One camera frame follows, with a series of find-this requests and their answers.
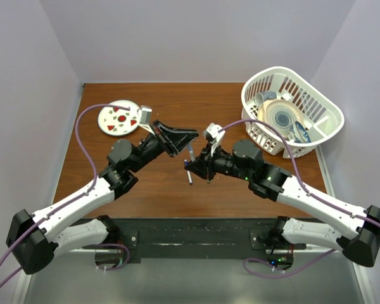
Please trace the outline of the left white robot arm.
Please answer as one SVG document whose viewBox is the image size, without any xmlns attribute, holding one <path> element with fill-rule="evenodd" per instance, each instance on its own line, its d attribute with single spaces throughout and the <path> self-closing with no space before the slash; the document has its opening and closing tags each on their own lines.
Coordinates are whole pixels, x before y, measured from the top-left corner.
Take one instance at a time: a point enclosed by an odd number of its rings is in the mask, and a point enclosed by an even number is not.
<svg viewBox="0 0 380 304">
<path fill-rule="evenodd" d="M 98 244 L 112 248 L 118 243 L 120 229 L 109 216 L 81 225 L 76 221 L 128 193 L 138 182 L 134 173 L 163 153 L 177 156 L 198 136 L 194 129 L 168 127 L 159 120 L 149 130 L 137 146 L 117 140 L 105 169 L 86 186 L 49 207 L 13 216 L 6 244 L 24 273 L 35 274 L 70 250 Z"/>
</svg>

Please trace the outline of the white blue marker pen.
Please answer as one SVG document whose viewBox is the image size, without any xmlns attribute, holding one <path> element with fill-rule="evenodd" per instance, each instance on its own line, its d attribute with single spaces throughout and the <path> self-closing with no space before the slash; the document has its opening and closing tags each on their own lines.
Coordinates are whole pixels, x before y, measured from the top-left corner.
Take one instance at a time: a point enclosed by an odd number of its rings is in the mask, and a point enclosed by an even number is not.
<svg viewBox="0 0 380 304">
<path fill-rule="evenodd" d="M 184 160 L 184 166 L 186 167 L 187 164 L 188 164 L 187 159 L 185 159 L 185 160 Z M 188 178 L 188 181 L 189 181 L 189 185 L 192 185 L 192 184 L 193 184 L 193 179 L 192 179 L 192 177 L 191 177 L 191 173 L 190 173 L 190 171 L 187 170 L 187 169 L 185 169 L 185 171 L 186 171 L 186 174 L 187 174 L 187 178 Z"/>
</svg>

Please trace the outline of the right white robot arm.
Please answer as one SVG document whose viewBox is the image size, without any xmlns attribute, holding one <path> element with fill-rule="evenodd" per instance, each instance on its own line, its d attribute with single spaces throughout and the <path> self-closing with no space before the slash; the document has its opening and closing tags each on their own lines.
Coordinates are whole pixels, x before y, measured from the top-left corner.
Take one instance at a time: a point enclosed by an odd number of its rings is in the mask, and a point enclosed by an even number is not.
<svg viewBox="0 0 380 304">
<path fill-rule="evenodd" d="M 342 252 L 350 261 L 373 267 L 380 249 L 380 208 L 366 209 L 340 201 L 300 182 L 287 170 L 263 159 L 262 151 L 249 140 L 236 142 L 230 153 L 207 144 L 185 164 L 185 169 L 210 181 L 216 174 L 245 180 L 253 194 L 300 209 L 315 217 L 305 222 L 278 217 L 259 237 L 271 248 L 288 244 L 313 244 Z"/>
</svg>

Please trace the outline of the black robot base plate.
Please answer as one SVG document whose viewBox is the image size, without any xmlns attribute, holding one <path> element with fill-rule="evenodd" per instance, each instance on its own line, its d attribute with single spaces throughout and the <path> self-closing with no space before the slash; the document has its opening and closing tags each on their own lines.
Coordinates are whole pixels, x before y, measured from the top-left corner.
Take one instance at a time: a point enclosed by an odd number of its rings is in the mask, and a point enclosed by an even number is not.
<svg viewBox="0 0 380 304">
<path fill-rule="evenodd" d="M 96 265 L 116 267 L 143 258 L 181 259 L 267 259 L 272 265 L 293 263 L 295 250 L 282 240 L 280 218 L 116 218 L 112 242 L 124 249 L 99 248 Z"/>
</svg>

